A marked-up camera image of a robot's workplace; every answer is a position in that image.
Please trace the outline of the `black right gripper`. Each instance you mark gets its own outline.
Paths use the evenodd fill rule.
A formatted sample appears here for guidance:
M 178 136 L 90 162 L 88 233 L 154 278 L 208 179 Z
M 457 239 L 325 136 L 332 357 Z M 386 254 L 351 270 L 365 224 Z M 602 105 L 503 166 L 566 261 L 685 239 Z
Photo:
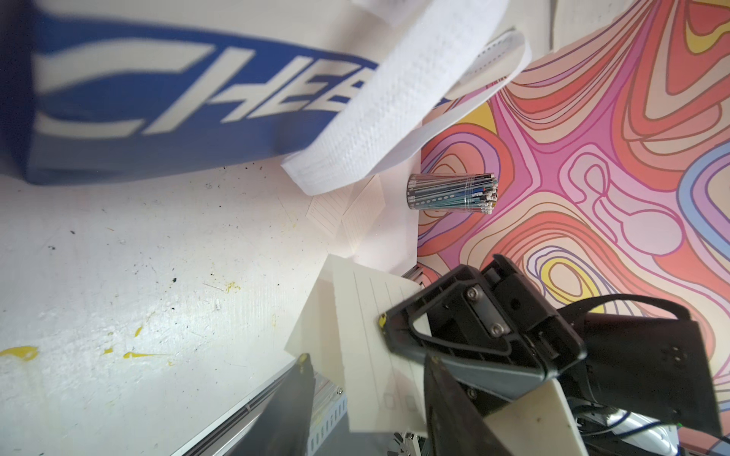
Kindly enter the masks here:
M 568 395 L 722 433 L 705 342 L 686 307 L 608 294 L 554 309 L 502 255 L 490 263 L 490 283 L 519 334 L 556 363 Z

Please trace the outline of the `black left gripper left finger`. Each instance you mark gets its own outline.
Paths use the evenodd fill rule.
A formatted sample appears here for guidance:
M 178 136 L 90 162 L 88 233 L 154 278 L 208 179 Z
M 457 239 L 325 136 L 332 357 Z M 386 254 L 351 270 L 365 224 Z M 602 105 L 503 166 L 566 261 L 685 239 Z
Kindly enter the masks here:
M 315 396 L 311 357 L 303 353 L 262 414 L 228 455 L 305 455 Z

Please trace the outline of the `blue white bag with handles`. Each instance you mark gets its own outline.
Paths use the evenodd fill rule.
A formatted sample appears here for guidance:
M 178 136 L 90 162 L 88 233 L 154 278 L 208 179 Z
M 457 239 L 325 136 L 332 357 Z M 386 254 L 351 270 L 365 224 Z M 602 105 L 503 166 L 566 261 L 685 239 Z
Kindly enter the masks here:
M 5 1 L 1 150 L 40 185 L 407 161 L 551 48 L 549 1 Z

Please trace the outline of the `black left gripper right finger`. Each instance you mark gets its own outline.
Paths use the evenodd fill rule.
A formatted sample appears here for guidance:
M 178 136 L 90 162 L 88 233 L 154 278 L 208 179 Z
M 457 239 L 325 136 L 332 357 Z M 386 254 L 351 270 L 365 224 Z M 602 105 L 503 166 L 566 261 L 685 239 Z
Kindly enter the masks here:
M 511 455 L 445 364 L 432 355 L 425 358 L 424 393 L 433 455 Z

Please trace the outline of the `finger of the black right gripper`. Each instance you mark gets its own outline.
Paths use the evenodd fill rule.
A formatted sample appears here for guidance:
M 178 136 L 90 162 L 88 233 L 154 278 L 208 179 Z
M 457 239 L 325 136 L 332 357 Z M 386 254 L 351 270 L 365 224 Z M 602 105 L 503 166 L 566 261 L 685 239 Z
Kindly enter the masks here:
M 460 265 L 378 319 L 392 353 L 439 357 L 461 384 L 518 399 L 583 361 L 587 347 L 513 264 Z

